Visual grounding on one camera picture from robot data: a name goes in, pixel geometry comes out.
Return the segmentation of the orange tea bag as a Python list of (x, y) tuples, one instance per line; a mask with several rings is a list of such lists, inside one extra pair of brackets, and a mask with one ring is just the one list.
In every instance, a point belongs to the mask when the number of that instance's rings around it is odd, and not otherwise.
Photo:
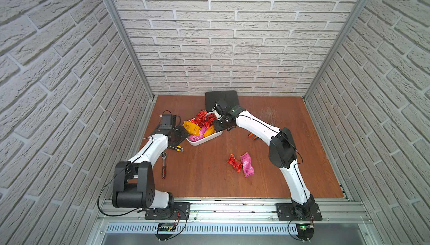
[(190, 135), (198, 135), (200, 131), (200, 127), (197, 124), (190, 121), (185, 121), (183, 123), (183, 126)]

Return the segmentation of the red tea bag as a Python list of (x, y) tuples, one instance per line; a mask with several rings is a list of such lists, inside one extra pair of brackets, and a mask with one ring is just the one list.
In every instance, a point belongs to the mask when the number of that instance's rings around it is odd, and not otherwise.
[(233, 154), (230, 155), (228, 159), (228, 163), (234, 168), (234, 170), (238, 173), (241, 172), (243, 168), (243, 164), (240, 160), (238, 160)]

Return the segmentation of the yellow tea bag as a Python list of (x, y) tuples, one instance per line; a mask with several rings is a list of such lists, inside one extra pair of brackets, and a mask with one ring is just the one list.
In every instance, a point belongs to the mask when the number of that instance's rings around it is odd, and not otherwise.
[(209, 127), (206, 131), (205, 131), (205, 133), (204, 133), (204, 137), (206, 138), (206, 137), (209, 137), (209, 136), (211, 136), (211, 135), (213, 135), (213, 134), (215, 134), (216, 133), (216, 130), (215, 130), (215, 127), (214, 126), (211, 126), (211, 127)]

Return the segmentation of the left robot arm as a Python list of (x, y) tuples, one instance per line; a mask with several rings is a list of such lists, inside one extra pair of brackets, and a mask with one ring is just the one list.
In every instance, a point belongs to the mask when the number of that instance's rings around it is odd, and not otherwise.
[(183, 151), (180, 144), (189, 136), (184, 126), (176, 123), (176, 115), (161, 115), (161, 120), (147, 143), (128, 161), (115, 166), (112, 204), (115, 208), (172, 209), (172, 193), (155, 186), (153, 166), (167, 149)]

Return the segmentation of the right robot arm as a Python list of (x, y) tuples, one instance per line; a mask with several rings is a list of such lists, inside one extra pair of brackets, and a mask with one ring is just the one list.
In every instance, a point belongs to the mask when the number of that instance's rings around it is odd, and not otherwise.
[(218, 102), (213, 108), (217, 120), (214, 127), (217, 132), (240, 127), (257, 136), (269, 146), (269, 160), (278, 167), (290, 189), (292, 213), (301, 219), (310, 216), (315, 199), (305, 185), (299, 170), (296, 149), (291, 131), (265, 123), (240, 106), (230, 107)]

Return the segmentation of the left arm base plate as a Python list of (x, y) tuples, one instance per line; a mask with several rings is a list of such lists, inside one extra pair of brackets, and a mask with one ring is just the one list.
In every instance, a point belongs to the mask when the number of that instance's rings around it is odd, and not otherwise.
[(165, 209), (149, 209), (145, 213), (145, 220), (188, 220), (190, 202), (175, 202)]

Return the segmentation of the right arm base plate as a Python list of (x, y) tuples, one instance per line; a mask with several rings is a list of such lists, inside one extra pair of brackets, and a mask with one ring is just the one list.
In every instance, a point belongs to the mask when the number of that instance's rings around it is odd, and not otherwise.
[(318, 204), (299, 205), (294, 203), (276, 203), (279, 221), (322, 221), (323, 217)]

